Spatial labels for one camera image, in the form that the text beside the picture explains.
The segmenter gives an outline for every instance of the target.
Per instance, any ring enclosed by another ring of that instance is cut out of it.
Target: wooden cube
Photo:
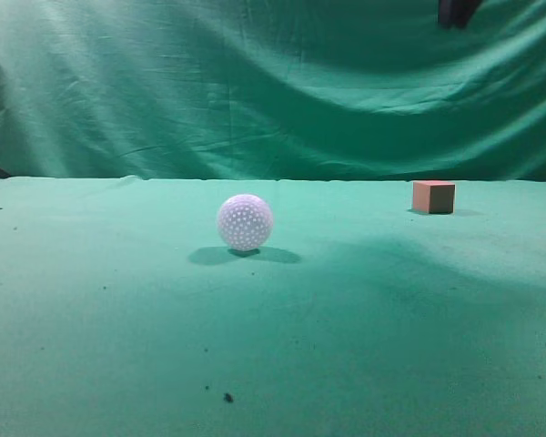
[[[412,208],[428,214],[451,214],[455,206],[455,184],[443,180],[416,180]]]

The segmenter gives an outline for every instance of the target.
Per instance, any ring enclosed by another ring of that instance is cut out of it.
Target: green fabric backdrop
[[[546,0],[0,0],[0,168],[546,180]]]

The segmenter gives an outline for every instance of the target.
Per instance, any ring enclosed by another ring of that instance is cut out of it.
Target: golf ball dimple
[[[257,249],[271,234],[273,214],[267,202],[252,194],[229,198],[218,211],[218,233],[232,249]]]

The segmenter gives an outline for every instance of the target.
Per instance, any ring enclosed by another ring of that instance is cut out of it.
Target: green cloth
[[[15,176],[546,180],[546,0],[0,0],[1,86]]]
[[[0,180],[0,436],[546,436],[546,183],[411,191]]]

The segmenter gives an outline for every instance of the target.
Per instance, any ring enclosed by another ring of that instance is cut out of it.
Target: green tabletop
[[[546,183],[456,184],[0,180],[0,437],[546,436]]]

